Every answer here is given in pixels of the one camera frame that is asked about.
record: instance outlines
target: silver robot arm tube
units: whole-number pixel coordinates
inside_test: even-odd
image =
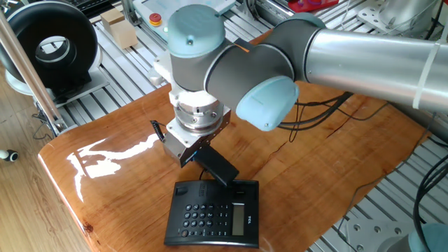
[[[322,29],[307,51],[310,83],[413,105],[424,67],[437,54],[421,89],[419,109],[448,112],[448,45]]]

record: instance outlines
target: wooden table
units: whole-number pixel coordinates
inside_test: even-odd
[[[341,93],[298,85],[301,102]],[[39,159],[93,251],[245,251],[163,245],[174,183],[196,180],[202,170],[194,162],[180,169],[150,124],[174,118],[168,91],[62,134]],[[341,109],[363,118],[383,103],[355,95]],[[325,109],[307,108],[303,118]],[[293,109],[288,120],[294,117]],[[336,112],[293,143],[287,131],[261,132],[232,115],[212,146],[240,170],[238,179],[260,182],[260,249],[305,251],[341,218],[355,188],[391,171],[423,132],[392,106],[365,122]]]

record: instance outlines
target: wooden floor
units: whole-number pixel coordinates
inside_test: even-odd
[[[0,160],[0,252],[90,251],[60,201],[37,153],[49,141],[34,140],[40,122],[33,99],[5,82],[0,66],[0,149],[18,151],[15,163]],[[46,127],[37,135],[50,134]]]

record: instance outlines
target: black telephone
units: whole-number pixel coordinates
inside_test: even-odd
[[[258,181],[177,182],[164,244],[258,248]]]

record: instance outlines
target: red emergency stop button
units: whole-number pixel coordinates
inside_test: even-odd
[[[159,13],[153,13],[149,15],[149,23],[153,26],[159,26],[162,24],[162,16]]]

